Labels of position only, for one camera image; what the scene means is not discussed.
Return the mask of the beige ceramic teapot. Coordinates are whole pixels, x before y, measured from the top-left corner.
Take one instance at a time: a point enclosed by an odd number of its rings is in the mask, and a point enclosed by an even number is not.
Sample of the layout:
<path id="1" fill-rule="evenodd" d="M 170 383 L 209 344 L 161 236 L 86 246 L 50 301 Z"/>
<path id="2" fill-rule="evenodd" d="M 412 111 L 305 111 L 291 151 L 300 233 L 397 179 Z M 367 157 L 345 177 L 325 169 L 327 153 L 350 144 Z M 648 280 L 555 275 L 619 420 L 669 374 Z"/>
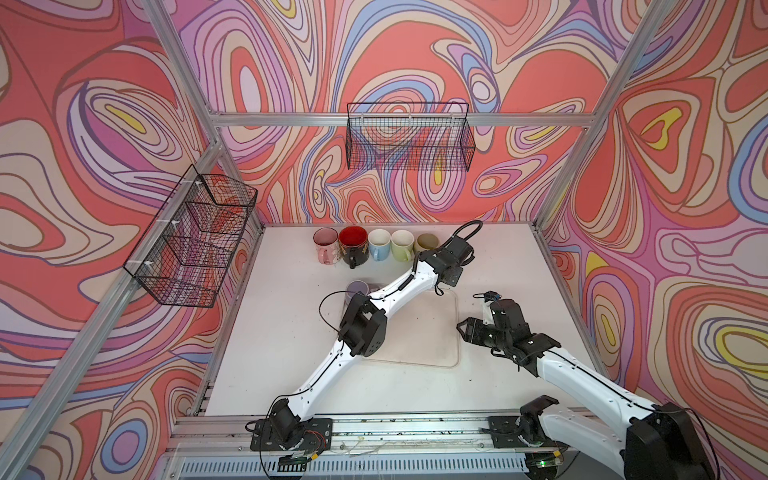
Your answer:
<path id="1" fill-rule="evenodd" d="M 439 238 L 433 233 L 422 233 L 418 235 L 414 242 L 414 251 L 416 254 L 434 250 L 440 245 Z"/>

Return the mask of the green mug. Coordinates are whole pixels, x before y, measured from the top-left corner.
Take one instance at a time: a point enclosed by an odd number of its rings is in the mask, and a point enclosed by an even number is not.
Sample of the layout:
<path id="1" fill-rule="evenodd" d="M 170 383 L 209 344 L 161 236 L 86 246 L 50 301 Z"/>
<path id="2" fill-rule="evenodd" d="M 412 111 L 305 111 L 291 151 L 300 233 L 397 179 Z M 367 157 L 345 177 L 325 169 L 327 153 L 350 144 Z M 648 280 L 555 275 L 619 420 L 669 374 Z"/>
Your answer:
<path id="1" fill-rule="evenodd" d="M 397 230 L 391 234 L 391 254 L 399 262 L 412 262 L 415 237 L 408 230 Z"/>

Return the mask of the light blue mug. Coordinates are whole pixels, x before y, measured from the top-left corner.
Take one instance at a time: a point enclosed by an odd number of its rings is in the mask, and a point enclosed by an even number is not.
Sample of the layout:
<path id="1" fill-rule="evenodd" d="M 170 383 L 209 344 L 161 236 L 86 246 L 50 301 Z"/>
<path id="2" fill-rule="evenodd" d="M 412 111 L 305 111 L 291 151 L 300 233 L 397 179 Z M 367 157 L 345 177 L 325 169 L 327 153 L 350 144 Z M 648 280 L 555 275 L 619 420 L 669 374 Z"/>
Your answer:
<path id="1" fill-rule="evenodd" d="M 377 228 L 368 233 L 368 245 L 371 258 L 375 262 L 385 261 L 391 251 L 391 233 Z"/>

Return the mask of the purple mug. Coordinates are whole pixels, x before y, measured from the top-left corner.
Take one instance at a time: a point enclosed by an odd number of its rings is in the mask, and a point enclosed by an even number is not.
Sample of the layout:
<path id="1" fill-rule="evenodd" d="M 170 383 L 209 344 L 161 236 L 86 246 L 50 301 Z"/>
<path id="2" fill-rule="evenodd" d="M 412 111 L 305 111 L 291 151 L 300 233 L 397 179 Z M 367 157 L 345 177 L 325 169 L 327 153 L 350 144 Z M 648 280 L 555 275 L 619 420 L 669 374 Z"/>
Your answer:
<path id="1" fill-rule="evenodd" d="M 351 283 L 349 283 L 345 288 L 344 302 L 348 304 L 356 294 L 360 294 L 363 296 L 369 295 L 370 294 L 369 284 L 362 280 L 354 280 Z"/>

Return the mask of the black skull mug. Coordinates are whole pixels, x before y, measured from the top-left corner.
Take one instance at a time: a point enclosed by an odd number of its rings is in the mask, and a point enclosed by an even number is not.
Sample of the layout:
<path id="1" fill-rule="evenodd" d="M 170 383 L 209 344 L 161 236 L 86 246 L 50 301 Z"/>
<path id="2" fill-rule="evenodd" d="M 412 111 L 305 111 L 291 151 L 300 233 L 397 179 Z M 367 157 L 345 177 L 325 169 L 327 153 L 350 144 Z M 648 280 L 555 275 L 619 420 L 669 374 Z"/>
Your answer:
<path id="1" fill-rule="evenodd" d="M 361 226 L 343 228 L 338 236 L 342 260 L 350 269 L 355 269 L 369 259 L 368 232 Z"/>

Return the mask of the pink mug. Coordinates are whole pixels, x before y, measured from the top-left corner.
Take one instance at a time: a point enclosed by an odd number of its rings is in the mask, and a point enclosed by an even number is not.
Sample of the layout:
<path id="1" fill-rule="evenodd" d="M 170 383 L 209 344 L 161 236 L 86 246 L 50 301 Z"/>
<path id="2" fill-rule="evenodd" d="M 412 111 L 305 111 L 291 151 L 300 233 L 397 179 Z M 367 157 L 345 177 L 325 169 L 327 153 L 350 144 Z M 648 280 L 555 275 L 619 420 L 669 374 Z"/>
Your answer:
<path id="1" fill-rule="evenodd" d="M 339 234 L 332 227 L 322 227 L 313 234 L 317 260 L 322 265 L 334 265 L 341 257 Z"/>

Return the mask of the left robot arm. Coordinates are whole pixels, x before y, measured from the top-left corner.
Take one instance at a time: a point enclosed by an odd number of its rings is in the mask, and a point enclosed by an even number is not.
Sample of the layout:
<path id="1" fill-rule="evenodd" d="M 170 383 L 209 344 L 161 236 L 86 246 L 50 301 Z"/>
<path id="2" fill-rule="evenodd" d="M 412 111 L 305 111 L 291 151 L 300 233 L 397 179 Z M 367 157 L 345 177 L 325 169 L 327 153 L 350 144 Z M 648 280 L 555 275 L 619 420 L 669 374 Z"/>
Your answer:
<path id="1" fill-rule="evenodd" d="M 408 302 L 428 290 L 441 295 L 443 285 L 458 284 L 464 267 L 475 258 L 470 239 L 482 227 L 481 220 L 461 225 L 437 248 L 418 253 L 410 269 L 390 284 L 370 295 L 355 292 L 324 361 L 296 392 L 277 396 L 263 419 L 246 424 L 250 449 L 259 453 L 294 450 L 305 446 L 306 437 L 317 441 L 319 452 L 327 449 L 330 441 L 310 429 L 316 404 L 355 362 L 380 349 L 388 321 Z"/>

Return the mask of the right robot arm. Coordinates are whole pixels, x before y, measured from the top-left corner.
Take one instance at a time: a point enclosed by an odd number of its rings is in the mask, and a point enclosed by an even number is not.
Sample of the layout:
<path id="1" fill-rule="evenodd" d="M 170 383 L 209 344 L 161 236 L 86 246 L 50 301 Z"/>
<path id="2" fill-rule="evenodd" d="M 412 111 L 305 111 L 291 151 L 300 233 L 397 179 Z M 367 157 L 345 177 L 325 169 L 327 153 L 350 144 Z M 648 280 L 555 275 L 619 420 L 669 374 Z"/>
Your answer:
<path id="1" fill-rule="evenodd" d="M 493 437 L 529 447 L 563 443 L 624 479 L 719 478 L 712 442 L 694 411 L 672 402 L 658 404 L 618 386 L 557 340 L 532 332 L 514 300 L 493 291 L 482 298 L 482 317 L 468 317 L 456 326 L 462 340 L 558 387 L 591 413 L 585 416 L 541 395 L 520 407 L 513 425 L 493 425 Z"/>

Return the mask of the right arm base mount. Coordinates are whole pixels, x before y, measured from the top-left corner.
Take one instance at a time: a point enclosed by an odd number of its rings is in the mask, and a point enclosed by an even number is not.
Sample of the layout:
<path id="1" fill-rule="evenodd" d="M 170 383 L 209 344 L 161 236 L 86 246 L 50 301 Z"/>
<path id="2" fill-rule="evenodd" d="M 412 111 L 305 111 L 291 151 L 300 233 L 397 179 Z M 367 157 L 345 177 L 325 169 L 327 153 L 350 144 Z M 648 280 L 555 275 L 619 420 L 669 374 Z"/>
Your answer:
<path id="1" fill-rule="evenodd" d="M 529 416 L 489 416 L 487 421 L 488 426 L 480 432 L 491 437 L 495 448 L 570 448 L 547 437 L 538 421 Z"/>

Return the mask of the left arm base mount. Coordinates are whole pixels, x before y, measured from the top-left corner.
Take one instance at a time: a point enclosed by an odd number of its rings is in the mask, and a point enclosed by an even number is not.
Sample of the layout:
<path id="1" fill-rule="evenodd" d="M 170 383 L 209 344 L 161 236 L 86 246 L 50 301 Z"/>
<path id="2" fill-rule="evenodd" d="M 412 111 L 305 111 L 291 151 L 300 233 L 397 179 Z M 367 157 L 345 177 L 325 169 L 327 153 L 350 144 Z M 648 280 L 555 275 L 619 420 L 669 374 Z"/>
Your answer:
<path id="1" fill-rule="evenodd" d="M 245 430 L 251 434 L 250 449 L 261 452 L 322 453 L 332 445 L 334 423 L 331 418 L 313 418 L 298 423 L 282 438 L 270 420 L 250 421 Z"/>

